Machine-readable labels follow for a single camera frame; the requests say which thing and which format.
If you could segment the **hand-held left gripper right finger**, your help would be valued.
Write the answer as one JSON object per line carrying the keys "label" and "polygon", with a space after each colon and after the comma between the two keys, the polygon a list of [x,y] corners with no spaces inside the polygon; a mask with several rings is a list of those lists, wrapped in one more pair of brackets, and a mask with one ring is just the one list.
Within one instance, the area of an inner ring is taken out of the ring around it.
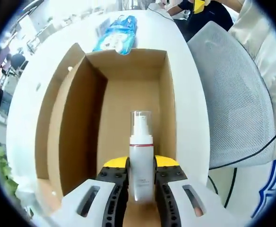
{"label": "hand-held left gripper right finger", "polygon": [[156,155],[155,201],[163,227],[221,227],[225,208],[217,194],[194,178],[179,163]]}

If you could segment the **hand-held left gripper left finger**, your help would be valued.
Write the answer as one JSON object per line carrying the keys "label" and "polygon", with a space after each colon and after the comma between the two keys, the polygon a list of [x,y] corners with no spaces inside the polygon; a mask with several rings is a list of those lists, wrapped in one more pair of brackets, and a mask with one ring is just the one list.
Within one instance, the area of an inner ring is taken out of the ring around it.
{"label": "hand-held left gripper left finger", "polygon": [[60,227],[121,227],[129,198],[128,157],[104,164],[95,179],[63,197],[57,211]]}

